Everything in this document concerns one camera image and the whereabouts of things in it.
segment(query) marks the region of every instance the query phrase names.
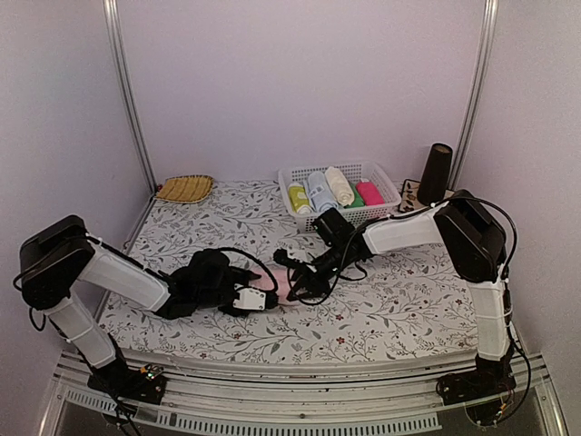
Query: pink cloth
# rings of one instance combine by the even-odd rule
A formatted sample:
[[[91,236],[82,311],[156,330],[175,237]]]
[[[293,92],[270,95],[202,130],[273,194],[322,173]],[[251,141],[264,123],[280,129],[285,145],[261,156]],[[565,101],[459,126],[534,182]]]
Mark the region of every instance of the pink cloth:
[[[257,273],[261,278],[258,280],[253,280],[250,282],[250,286],[261,289],[264,291],[268,291],[272,289],[272,280],[261,268],[252,268],[253,273]],[[300,304],[298,301],[289,302],[287,297],[289,296],[289,292],[291,288],[289,286],[289,282],[287,281],[287,270],[286,268],[271,268],[271,273],[274,275],[274,278],[279,284],[279,290],[276,292],[279,296],[279,304],[283,306],[296,306]]]
[[[381,193],[379,193],[378,188],[372,182],[359,182],[355,187],[366,206],[385,204],[385,200],[383,200]]]

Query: black cup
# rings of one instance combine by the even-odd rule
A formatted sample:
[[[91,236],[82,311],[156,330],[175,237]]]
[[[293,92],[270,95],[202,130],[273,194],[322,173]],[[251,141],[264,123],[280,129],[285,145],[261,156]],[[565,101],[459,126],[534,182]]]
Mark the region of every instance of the black cup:
[[[420,203],[429,205],[444,198],[451,166],[452,149],[445,144],[433,144],[419,183]]]

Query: white plastic basket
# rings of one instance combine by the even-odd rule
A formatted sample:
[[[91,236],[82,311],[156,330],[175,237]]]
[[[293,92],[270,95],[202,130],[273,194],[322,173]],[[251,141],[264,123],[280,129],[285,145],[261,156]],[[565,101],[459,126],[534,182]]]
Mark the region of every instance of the white plastic basket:
[[[292,210],[291,199],[289,198],[289,185],[294,182],[304,182],[309,174],[315,171],[323,171],[330,166],[339,168],[350,182],[358,183],[361,179],[367,179],[377,186],[385,204],[377,206],[356,207],[353,209],[339,209],[339,212],[347,221],[357,226],[371,218],[381,218],[386,216],[394,206],[401,203],[401,197],[393,182],[385,172],[374,162],[361,161],[356,163],[330,163],[328,165],[302,166],[279,171],[279,185],[281,186],[282,201],[287,211],[294,218],[300,232],[314,232],[312,222],[320,213],[309,213],[300,215]]]

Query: green towel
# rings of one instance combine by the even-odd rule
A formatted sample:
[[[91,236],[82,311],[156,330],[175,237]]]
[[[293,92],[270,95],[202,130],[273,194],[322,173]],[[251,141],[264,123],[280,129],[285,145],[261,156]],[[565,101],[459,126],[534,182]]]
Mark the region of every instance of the green towel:
[[[365,202],[363,202],[363,199],[361,198],[361,196],[357,192],[357,189],[355,189],[355,184],[349,182],[349,185],[351,187],[351,191],[353,191],[353,193],[355,194],[355,201],[353,203],[351,203],[349,206],[345,206],[345,209],[352,209],[354,207],[365,206]]]

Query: yellow woven basket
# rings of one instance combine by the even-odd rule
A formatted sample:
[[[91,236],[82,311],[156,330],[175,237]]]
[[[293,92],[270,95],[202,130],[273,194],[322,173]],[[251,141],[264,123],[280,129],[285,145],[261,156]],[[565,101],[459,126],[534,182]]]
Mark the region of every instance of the yellow woven basket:
[[[155,198],[170,203],[198,203],[210,195],[213,183],[209,175],[172,177],[165,181]]]

